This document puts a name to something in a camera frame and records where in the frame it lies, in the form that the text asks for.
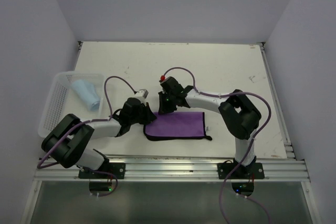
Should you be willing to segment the dark grey towel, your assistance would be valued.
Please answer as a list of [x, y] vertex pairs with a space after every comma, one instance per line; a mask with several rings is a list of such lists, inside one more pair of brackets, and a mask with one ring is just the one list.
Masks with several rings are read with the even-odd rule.
[[154, 115], [156, 120], [143, 127], [143, 133], [149, 141], [212, 140], [206, 134], [203, 112], [155, 112]]

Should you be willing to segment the light blue towel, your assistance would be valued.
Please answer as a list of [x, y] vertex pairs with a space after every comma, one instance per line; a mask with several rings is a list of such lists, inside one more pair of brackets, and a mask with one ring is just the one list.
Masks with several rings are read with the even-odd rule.
[[86, 80], [76, 80], [71, 84], [71, 88], [77, 94], [79, 99], [85, 104], [88, 111], [98, 111], [100, 107], [100, 96], [95, 85]]

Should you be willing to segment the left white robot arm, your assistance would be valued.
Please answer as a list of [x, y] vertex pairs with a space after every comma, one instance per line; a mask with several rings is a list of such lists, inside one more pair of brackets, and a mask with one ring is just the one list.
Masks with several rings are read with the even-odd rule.
[[46, 155], [38, 169], [56, 164], [64, 168], [74, 165], [90, 169], [97, 178], [109, 172], [107, 158], [97, 150], [87, 148], [90, 140], [104, 137], [121, 137], [134, 124], [148, 125], [156, 120], [147, 102], [129, 98], [123, 107], [107, 119], [81, 121], [74, 114], [66, 115], [41, 144]]

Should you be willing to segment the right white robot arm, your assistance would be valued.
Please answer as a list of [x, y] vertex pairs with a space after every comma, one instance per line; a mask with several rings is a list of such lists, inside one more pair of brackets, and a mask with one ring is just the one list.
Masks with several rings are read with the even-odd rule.
[[204, 109], [220, 114], [229, 132], [235, 137], [234, 172], [246, 178], [256, 161], [253, 135], [259, 126], [261, 113], [240, 90], [221, 98], [214, 94], [200, 94], [193, 86], [182, 87], [173, 77], [160, 78], [159, 114], [173, 113], [178, 107]]

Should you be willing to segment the white plastic basket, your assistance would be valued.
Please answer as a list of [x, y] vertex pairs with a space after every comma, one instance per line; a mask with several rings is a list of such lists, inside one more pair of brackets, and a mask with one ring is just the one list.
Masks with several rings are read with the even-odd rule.
[[[95, 90], [99, 104], [94, 109], [89, 109], [89, 106], [73, 89], [73, 83], [78, 80], [88, 82]], [[100, 118], [104, 101], [104, 81], [104, 75], [99, 73], [66, 71], [56, 74], [41, 116], [38, 135], [45, 138], [69, 113], [83, 121]]]

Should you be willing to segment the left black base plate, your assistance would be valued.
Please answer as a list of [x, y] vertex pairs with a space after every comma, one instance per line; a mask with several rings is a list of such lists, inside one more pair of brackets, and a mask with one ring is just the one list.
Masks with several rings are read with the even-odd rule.
[[125, 163], [103, 163], [98, 170], [90, 170], [86, 167], [79, 171], [80, 179], [108, 179], [114, 175], [117, 179], [124, 179], [126, 171]]

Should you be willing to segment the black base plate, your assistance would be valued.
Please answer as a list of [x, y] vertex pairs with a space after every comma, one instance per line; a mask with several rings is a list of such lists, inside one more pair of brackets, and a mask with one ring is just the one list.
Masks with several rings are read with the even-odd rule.
[[86, 167], [79, 171], [80, 179], [108, 179], [114, 175], [117, 179], [124, 179], [126, 171], [125, 163], [103, 163], [98, 170], [90, 170]]
[[256, 162], [256, 159], [247, 166], [240, 165], [235, 169], [237, 164], [238, 162], [235, 160], [217, 163], [218, 178], [224, 180], [230, 174], [228, 179], [265, 179], [263, 165]]

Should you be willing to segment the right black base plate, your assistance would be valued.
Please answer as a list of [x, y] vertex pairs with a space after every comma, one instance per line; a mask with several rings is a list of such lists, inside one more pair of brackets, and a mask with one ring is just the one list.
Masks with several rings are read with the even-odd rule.
[[247, 166], [240, 165], [235, 169], [237, 164], [238, 162], [235, 160], [217, 163], [218, 178], [224, 180], [230, 174], [228, 179], [265, 179], [263, 165], [256, 162], [256, 159]]

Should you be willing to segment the aluminium mounting rail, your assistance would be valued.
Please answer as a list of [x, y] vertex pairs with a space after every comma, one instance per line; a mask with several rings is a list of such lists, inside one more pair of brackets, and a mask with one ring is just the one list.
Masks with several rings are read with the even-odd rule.
[[[123, 182], [220, 182], [224, 171], [220, 164], [227, 159], [182, 157], [109, 156], [119, 165]], [[246, 177], [255, 182], [308, 182], [304, 161], [295, 159], [261, 159]]]

